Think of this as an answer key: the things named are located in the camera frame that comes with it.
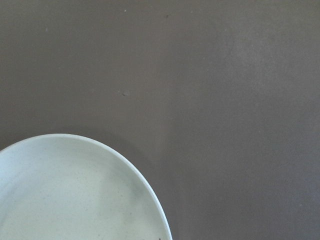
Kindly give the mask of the cream round plate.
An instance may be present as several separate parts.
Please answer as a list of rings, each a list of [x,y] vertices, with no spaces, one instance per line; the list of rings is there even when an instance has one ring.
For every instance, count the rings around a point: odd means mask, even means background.
[[[3,240],[170,240],[153,189],[124,156],[79,135],[46,134],[0,152]]]

